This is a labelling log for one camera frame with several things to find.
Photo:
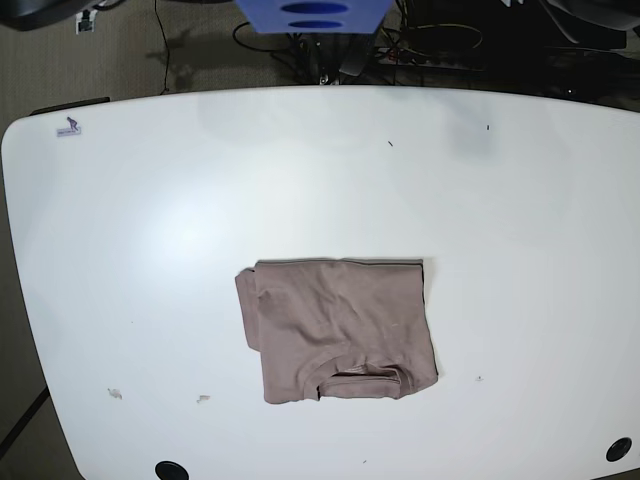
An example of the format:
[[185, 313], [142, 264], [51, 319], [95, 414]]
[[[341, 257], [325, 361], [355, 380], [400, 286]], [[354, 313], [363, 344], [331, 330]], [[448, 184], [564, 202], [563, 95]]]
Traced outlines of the blue plastic mount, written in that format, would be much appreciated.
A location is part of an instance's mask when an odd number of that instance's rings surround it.
[[391, 0], [237, 0], [258, 33], [371, 34]]

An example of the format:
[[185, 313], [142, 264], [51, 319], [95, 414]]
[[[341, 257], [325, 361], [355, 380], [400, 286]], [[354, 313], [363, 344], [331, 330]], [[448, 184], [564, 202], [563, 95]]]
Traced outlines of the small white sticker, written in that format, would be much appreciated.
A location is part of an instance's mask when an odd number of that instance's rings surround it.
[[75, 119], [67, 116], [66, 121], [67, 125], [65, 127], [56, 130], [57, 137], [76, 136], [82, 133], [81, 126]]

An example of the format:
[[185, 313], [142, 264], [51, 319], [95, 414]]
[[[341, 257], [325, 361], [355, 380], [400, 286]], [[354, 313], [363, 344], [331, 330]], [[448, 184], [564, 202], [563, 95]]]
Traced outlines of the black table grommet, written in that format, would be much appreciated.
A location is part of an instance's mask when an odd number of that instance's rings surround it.
[[188, 471], [173, 461], [161, 461], [157, 463], [154, 471], [160, 480], [189, 480]]
[[633, 445], [632, 439], [629, 437], [623, 437], [616, 440], [606, 452], [606, 460], [610, 463], [617, 462], [623, 459], [631, 450]]

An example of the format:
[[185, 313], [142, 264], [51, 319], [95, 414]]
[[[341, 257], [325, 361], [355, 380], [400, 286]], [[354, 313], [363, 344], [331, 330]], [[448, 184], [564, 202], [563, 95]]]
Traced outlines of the black table grommet right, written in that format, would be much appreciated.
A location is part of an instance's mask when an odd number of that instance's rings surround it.
[[623, 437], [616, 440], [606, 452], [606, 460], [610, 463], [617, 462], [623, 459], [631, 450], [633, 445], [632, 439], [629, 437]]

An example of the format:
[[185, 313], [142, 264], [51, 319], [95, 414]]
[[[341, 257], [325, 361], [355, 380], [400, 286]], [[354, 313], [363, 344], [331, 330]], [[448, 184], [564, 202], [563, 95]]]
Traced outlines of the black table grommet left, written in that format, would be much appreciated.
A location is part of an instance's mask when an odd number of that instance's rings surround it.
[[188, 471], [173, 461], [161, 461], [157, 463], [154, 471], [160, 480], [189, 480]]

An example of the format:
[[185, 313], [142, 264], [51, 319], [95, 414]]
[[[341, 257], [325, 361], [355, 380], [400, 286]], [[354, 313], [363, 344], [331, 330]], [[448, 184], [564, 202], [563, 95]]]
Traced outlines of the mauve T-shirt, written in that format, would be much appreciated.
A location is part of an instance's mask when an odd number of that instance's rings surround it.
[[235, 278], [264, 399], [402, 399], [439, 378], [430, 259], [259, 261]]

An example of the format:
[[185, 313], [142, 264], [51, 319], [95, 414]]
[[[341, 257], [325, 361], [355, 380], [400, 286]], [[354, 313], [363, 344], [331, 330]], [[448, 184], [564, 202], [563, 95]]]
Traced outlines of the small paper scrap left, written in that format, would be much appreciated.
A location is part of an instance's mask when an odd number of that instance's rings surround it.
[[109, 395], [112, 398], [115, 398], [115, 399], [118, 399], [118, 400], [122, 400], [123, 399], [123, 396], [122, 396], [122, 394], [121, 394], [119, 389], [108, 388], [107, 391], [108, 391]]

